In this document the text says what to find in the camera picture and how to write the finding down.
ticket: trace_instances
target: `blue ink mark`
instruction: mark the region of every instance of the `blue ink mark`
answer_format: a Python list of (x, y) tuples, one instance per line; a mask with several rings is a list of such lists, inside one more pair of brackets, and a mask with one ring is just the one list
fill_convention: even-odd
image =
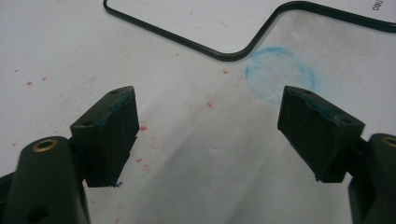
[(247, 61), (246, 81), (264, 101), (279, 105), (285, 86), (316, 87), (317, 75), (295, 54), (283, 48), (261, 49)]

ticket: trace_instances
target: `red stain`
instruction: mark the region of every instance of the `red stain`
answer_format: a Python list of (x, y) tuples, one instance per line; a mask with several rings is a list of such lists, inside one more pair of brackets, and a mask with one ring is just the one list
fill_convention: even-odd
[(144, 168), (145, 168), (146, 172), (148, 172), (148, 173), (151, 172), (151, 166), (150, 165), (145, 164)]
[(213, 105), (212, 102), (208, 101), (208, 102), (206, 103), (206, 106), (209, 107), (209, 108), (213, 108), (214, 105)]
[(144, 132), (145, 130), (147, 130), (148, 129), (148, 126), (146, 126), (146, 125), (140, 125), (140, 128), (139, 128), (139, 130), (140, 131), (142, 131), (142, 132)]
[(227, 25), (226, 23), (224, 23), (223, 21), (218, 21), (218, 23), (220, 23), (220, 24), (223, 25), (224, 27), (230, 28), (230, 26)]

